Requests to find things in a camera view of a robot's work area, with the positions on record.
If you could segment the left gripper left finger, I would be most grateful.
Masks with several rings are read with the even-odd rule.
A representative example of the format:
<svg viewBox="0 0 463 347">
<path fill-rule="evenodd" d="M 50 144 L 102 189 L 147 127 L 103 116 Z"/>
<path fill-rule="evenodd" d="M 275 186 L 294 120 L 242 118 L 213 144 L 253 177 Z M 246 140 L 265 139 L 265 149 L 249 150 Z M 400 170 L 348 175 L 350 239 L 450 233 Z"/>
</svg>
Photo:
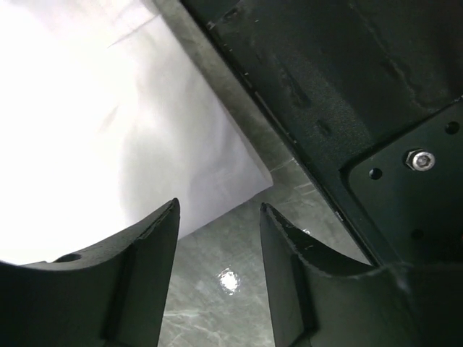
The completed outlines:
<svg viewBox="0 0 463 347">
<path fill-rule="evenodd" d="M 1 264 L 3 346 L 157 346 L 180 204 L 53 262 Z"/>
</svg>

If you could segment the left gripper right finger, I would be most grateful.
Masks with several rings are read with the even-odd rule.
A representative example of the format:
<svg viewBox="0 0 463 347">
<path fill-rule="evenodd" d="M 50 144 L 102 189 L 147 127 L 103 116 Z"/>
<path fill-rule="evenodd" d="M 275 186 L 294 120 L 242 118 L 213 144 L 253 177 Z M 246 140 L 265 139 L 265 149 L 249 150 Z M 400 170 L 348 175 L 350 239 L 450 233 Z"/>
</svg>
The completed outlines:
<svg viewBox="0 0 463 347">
<path fill-rule="evenodd" d="M 373 267 L 260 208 L 260 240 L 277 346 L 460 346 L 462 266 Z"/>
</svg>

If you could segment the white t shirt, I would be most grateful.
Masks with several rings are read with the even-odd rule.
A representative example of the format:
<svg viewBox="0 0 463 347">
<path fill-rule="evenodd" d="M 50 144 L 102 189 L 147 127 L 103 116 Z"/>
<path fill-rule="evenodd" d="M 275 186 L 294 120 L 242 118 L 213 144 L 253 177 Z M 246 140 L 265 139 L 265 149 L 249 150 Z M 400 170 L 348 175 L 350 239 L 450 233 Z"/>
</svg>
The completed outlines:
<svg viewBox="0 0 463 347">
<path fill-rule="evenodd" d="M 151 1 L 1 3 L 1 260 L 52 262 L 178 199 L 178 237 L 271 174 Z"/>
</svg>

